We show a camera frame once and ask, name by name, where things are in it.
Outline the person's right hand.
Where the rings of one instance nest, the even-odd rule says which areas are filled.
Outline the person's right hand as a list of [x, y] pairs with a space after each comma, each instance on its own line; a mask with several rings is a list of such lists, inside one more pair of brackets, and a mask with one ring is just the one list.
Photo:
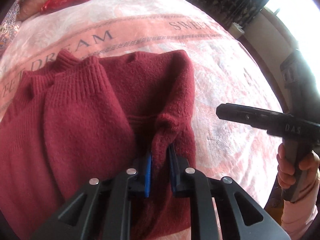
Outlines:
[[[277, 179], [282, 189], [288, 189], [294, 185], [296, 179], [294, 178], [295, 168], [285, 158], [285, 147], [280, 144], [278, 147], [277, 162], [278, 162], [278, 174]], [[312, 186], [317, 178], [319, 168], [319, 156], [315, 152], [310, 152], [307, 156], [299, 163], [299, 169], [306, 171], [306, 178], [303, 182], [302, 189]]]

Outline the right forearm pink sleeve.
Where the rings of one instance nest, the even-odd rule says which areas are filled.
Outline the right forearm pink sleeve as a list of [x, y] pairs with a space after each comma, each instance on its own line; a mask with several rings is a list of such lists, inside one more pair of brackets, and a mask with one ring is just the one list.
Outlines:
[[319, 169], [317, 169], [313, 183], [300, 192], [296, 202], [284, 201], [281, 227], [291, 239], [301, 239], [316, 218], [318, 191]]

